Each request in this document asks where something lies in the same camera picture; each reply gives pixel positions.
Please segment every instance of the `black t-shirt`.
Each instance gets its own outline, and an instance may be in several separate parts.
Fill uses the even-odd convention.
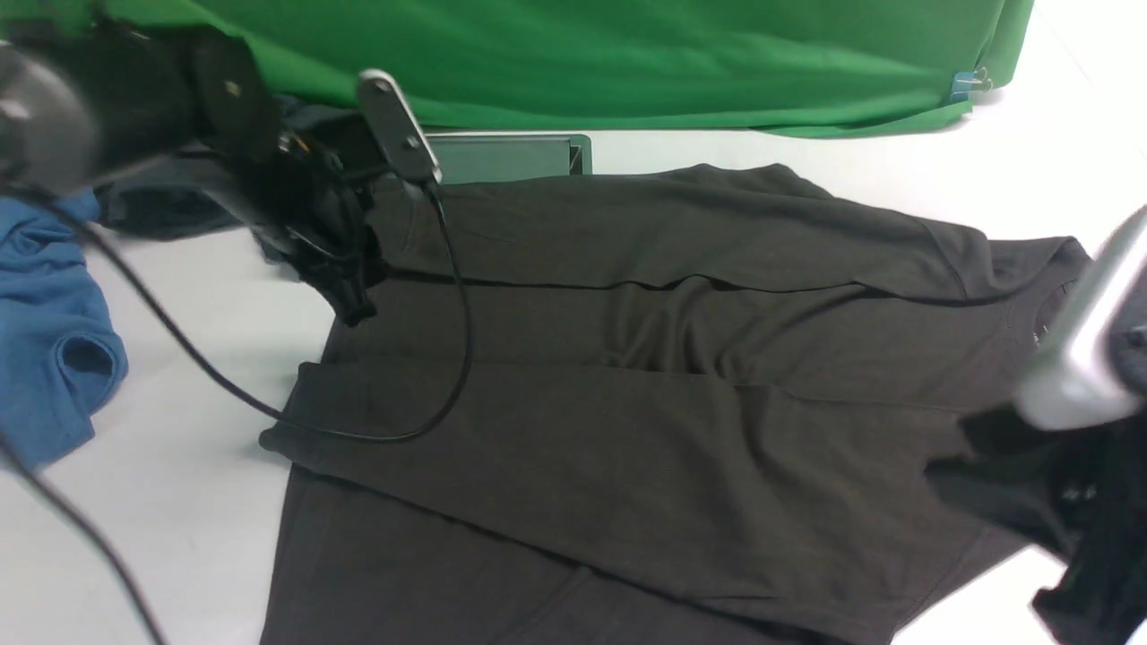
[[[301,368],[289,413],[395,434],[448,391],[460,312],[432,213],[376,200],[403,279]],[[806,643],[887,643],[1015,549],[922,469],[1011,394],[1086,262],[1074,241],[990,242],[782,166],[452,187],[446,205],[477,282],[458,409],[399,445],[280,425],[265,446],[671,599],[665,615]]]

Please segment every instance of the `dark cloth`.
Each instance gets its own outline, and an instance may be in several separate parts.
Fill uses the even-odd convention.
[[[384,256],[406,279],[373,293],[389,314],[336,328],[325,364],[301,368],[289,412],[393,434],[440,404],[461,340],[429,213],[385,187],[376,199]],[[945,508],[922,471],[968,450],[960,414],[1008,396],[1046,303],[1086,261],[1074,241],[989,242],[834,200],[780,166],[467,186],[446,200],[463,271],[483,282],[459,407],[406,444],[280,425],[265,446],[668,607],[806,630],[801,643],[887,643],[1017,547]],[[287,615],[275,597],[306,596],[286,581],[267,635]],[[298,638],[265,642],[312,642]]]
[[[291,471],[263,643],[832,645]]]

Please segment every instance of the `black cable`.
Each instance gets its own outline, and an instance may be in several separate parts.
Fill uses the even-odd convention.
[[[448,415],[454,409],[454,405],[458,404],[458,399],[461,397],[462,390],[466,388],[466,382],[469,379],[470,368],[474,365],[474,317],[470,313],[470,298],[466,288],[466,281],[462,279],[462,272],[458,266],[458,258],[454,254],[454,246],[450,239],[450,226],[446,223],[446,209],[443,205],[442,197],[438,195],[436,189],[430,188],[424,192],[438,215],[438,227],[442,231],[443,242],[446,247],[446,257],[450,259],[450,269],[453,273],[454,282],[458,285],[459,300],[462,305],[466,349],[463,350],[462,366],[459,370],[458,380],[454,382],[454,387],[451,390],[450,396],[446,397],[445,403],[443,403],[438,411],[427,419],[426,422],[406,433],[385,436],[333,430],[287,419],[282,412],[271,407],[258,398],[255,398],[255,396],[247,393],[243,388],[239,387],[216,370],[216,367],[211,365],[211,363],[208,362],[202,353],[200,353],[195,345],[192,344],[192,341],[188,340],[187,335],[184,334],[175,321],[171,319],[171,316],[169,316],[163,305],[159,304],[159,301],[157,301],[151,292],[143,285],[143,281],[140,280],[135,271],[132,270],[126,262],[124,262],[123,257],[120,257],[119,254],[103,240],[103,238],[91,231],[83,222],[79,222],[72,217],[71,213],[55,205],[54,199],[50,195],[46,195],[37,191],[5,186],[0,188],[0,196],[11,197],[33,208],[41,208],[50,212],[71,227],[80,239],[99,249],[100,252],[102,252],[104,257],[111,262],[116,270],[119,271],[124,279],[127,280],[132,288],[135,289],[135,293],[143,300],[156,318],[159,319],[159,322],[166,327],[171,336],[175,339],[175,342],[179,343],[179,347],[187,352],[192,360],[194,360],[195,364],[198,365],[200,368],[203,370],[203,372],[206,373],[206,375],[210,376],[211,380],[219,387],[227,390],[243,403],[280,423],[292,426],[306,432],[367,443],[396,443],[421,436],[442,423],[446,415]],[[99,530],[96,530],[92,522],[85,518],[63,495],[57,492],[50,484],[44,481],[30,468],[24,466],[16,454],[16,451],[8,443],[2,428],[0,428],[0,453],[2,453],[8,461],[11,463],[16,474],[24,480],[29,488],[40,495],[40,497],[42,497],[50,507],[63,515],[76,530],[81,533],[84,537],[86,537],[100,551],[103,558],[108,561],[108,565],[111,566],[112,570],[116,573],[116,576],[119,578],[124,590],[127,592],[136,614],[139,614],[140,620],[143,621],[143,624],[147,628],[151,642],[155,645],[166,645],[166,639],[159,631],[158,623],[151,614],[151,609],[148,607],[147,600],[140,591],[135,580],[132,577],[131,573],[128,573],[127,567],[124,565],[119,554],[116,553],[115,549],[111,547],[110,543],[100,534]]]
[[[429,419],[427,419],[426,422],[421,423],[420,426],[408,432],[396,435],[377,436],[365,433],[333,430],[330,428],[322,428],[319,426],[312,426],[310,423],[292,421],[286,418],[283,413],[280,412],[279,410],[275,410],[274,407],[267,405],[266,403],[263,403],[262,401],[249,394],[247,390],[235,384],[227,376],[224,376],[214,367],[214,365],[211,365],[211,363],[206,358],[204,358],[202,353],[200,353],[198,349],[195,348],[195,345],[187,337],[187,335],[184,334],[182,329],[179,328],[179,325],[177,325],[175,321],[171,319],[171,316],[167,314],[167,311],[163,308],[162,304],[159,304],[159,301],[157,301],[156,297],[151,294],[151,292],[143,285],[143,281],[140,280],[135,271],[131,266],[128,266],[126,262],[124,262],[123,257],[120,257],[120,255],[114,248],[111,248],[111,246],[108,244],[108,242],[106,242],[103,238],[91,231],[84,223],[72,217],[71,213],[55,205],[54,200],[50,196],[25,188],[3,187],[2,189],[0,189],[0,196],[13,197],[24,203],[28,203],[34,208],[41,208],[50,212],[55,217],[60,218],[64,224],[70,226],[76,232],[76,234],[79,238],[81,238],[85,242],[91,243],[92,246],[97,248],[100,252],[102,252],[104,257],[107,257],[108,261],[111,262],[111,264],[116,267],[116,270],[119,271],[119,273],[124,277],[124,279],[127,280],[127,282],[132,286],[132,288],[140,296],[140,298],[143,300],[143,302],[148,305],[151,312],[155,313],[156,318],[159,319],[159,322],[162,322],[163,326],[166,327],[171,336],[175,339],[177,343],[179,343],[179,347],[181,347],[184,351],[187,352],[187,355],[192,358],[192,360],[194,360],[195,364],[198,365],[200,368],[203,372],[205,372],[206,375],[212,381],[216,382],[216,384],[231,393],[232,396],[286,426],[292,426],[302,430],[313,432],[330,437],[361,441],[366,443],[396,443],[401,441],[409,441],[412,438],[415,438],[432,430],[435,427],[442,423],[442,421],[446,418],[446,415],[450,414],[450,412],[454,409],[454,405],[458,404],[458,399],[462,396],[462,390],[466,389],[466,382],[470,376],[470,370],[474,366],[474,320],[473,320],[474,317],[470,313],[470,298],[469,298],[469,293],[466,288],[466,281],[462,279],[462,272],[458,266],[458,258],[454,254],[454,244],[451,242],[450,239],[450,226],[446,223],[446,209],[443,205],[442,199],[439,197],[437,191],[432,189],[426,191],[426,194],[430,200],[430,203],[434,205],[435,211],[437,212],[438,228],[442,231],[443,242],[446,247],[446,257],[450,261],[450,269],[454,278],[454,283],[458,286],[458,295],[462,304],[462,325],[466,339],[465,340],[466,349],[463,350],[462,353],[462,366],[459,370],[458,379],[454,381],[454,387],[453,389],[451,389],[451,393],[446,397],[445,403],[443,403],[443,405],[438,409],[437,412],[435,412]]]
[[[8,443],[8,438],[3,434],[3,428],[0,428],[0,453],[3,453],[8,463],[11,464],[11,467],[16,469],[16,474],[24,480],[24,483],[29,488],[42,497],[48,506],[63,515],[76,530],[100,551],[103,559],[108,561],[108,565],[116,573],[116,577],[119,578],[119,584],[123,585],[124,591],[131,598],[135,613],[143,621],[143,627],[147,628],[148,636],[151,637],[151,643],[155,645],[166,645],[167,640],[163,637],[163,632],[159,631],[159,623],[155,620],[155,615],[151,613],[151,608],[148,607],[143,592],[140,591],[139,583],[135,582],[135,578],[127,570],[123,558],[116,553],[116,550],[111,547],[111,544],[100,534],[99,529],[92,524],[91,520],[85,518],[71,502],[68,502],[68,498],[24,466],[24,463],[16,456],[16,450]]]

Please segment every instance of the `silver metal part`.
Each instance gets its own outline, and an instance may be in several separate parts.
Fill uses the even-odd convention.
[[[1147,208],[1121,225],[1075,286],[1015,395],[1032,426],[1068,430],[1130,417],[1144,405],[1111,366],[1108,333],[1147,267]]]
[[[393,92],[393,94],[398,98],[398,102],[401,106],[401,110],[406,112],[405,119],[412,129],[412,133],[406,134],[403,137],[403,139],[400,139],[400,141],[403,142],[403,147],[407,151],[426,150],[427,158],[431,165],[430,177],[432,177],[436,182],[440,184],[442,165],[438,163],[438,157],[435,156],[434,148],[431,148],[429,141],[427,141],[426,133],[422,132],[422,126],[419,125],[418,118],[414,117],[414,110],[411,109],[411,104],[406,101],[406,95],[403,93],[401,87],[398,86],[398,81],[395,80],[395,77],[380,69],[366,69],[359,72],[359,85],[360,87],[362,86],[374,87],[375,91],[385,94],[390,94],[391,92]],[[370,117],[373,115],[368,114],[368,109],[366,104],[364,104],[361,94],[359,98],[359,103],[362,104],[362,111],[364,116],[367,119],[367,124],[370,126],[375,137],[379,137],[381,131],[377,127],[375,127],[374,123],[372,123]],[[396,114],[391,116],[393,121],[397,122],[398,115]],[[395,154],[395,150],[384,150],[384,154],[385,153]],[[390,161],[392,165],[399,168],[403,165],[401,161],[398,158],[389,158],[388,161]]]

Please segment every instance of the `binder clip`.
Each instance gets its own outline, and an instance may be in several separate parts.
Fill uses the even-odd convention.
[[[961,71],[952,78],[952,93],[949,102],[955,103],[972,99],[973,92],[991,92],[994,87],[991,77],[988,76],[988,68],[980,68],[976,71]]]

